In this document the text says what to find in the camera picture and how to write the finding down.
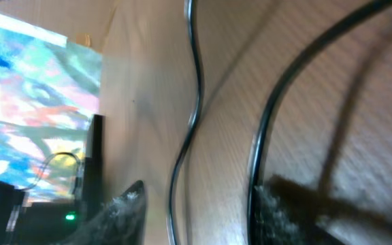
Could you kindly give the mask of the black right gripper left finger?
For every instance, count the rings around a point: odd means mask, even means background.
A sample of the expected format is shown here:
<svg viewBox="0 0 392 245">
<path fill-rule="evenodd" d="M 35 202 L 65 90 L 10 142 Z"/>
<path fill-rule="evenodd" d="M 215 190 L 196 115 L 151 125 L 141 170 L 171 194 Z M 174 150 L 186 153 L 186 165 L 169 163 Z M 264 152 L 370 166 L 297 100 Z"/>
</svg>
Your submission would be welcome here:
<svg viewBox="0 0 392 245">
<path fill-rule="evenodd" d="M 141 245 L 144 242 L 146 211 L 145 185 L 137 180 L 93 219 L 57 244 Z"/>
</svg>

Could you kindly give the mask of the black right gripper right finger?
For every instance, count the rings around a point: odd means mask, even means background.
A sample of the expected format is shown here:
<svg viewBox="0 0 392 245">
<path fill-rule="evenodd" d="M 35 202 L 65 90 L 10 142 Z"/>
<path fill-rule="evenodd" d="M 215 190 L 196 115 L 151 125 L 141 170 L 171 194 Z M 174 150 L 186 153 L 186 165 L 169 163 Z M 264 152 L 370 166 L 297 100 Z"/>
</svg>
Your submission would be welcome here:
<svg viewBox="0 0 392 245">
<path fill-rule="evenodd" d="M 307 221 L 264 186 L 252 190 L 252 243 L 262 245 L 336 245 L 342 242 Z"/>
</svg>

